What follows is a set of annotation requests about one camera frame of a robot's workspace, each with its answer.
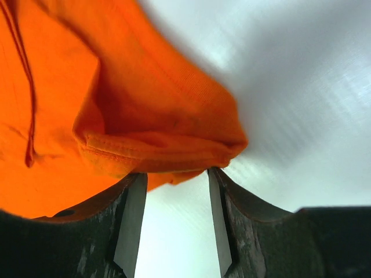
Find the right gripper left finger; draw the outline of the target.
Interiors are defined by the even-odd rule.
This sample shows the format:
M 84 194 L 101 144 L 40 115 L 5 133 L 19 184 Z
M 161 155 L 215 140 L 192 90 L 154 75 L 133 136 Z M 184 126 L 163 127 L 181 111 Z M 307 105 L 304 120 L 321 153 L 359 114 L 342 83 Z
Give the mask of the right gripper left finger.
M 52 217 L 1 212 L 2 277 L 133 277 L 147 175 L 131 174 Z

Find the orange t shirt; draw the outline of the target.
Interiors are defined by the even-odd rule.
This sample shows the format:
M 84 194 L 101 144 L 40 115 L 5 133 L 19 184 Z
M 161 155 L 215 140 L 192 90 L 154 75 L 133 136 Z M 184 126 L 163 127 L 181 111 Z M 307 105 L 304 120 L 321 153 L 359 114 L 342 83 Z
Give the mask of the orange t shirt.
M 51 216 L 130 173 L 176 185 L 247 143 L 138 1 L 1 2 L 1 209 Z

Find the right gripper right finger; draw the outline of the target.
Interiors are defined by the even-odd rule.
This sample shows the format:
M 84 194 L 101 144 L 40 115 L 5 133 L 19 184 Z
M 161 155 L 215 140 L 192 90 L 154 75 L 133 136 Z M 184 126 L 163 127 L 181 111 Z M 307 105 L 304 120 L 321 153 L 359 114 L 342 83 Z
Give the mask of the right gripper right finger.
M 370 208 L 291 213 L 208 170 L 222 277 L 369 277 Z

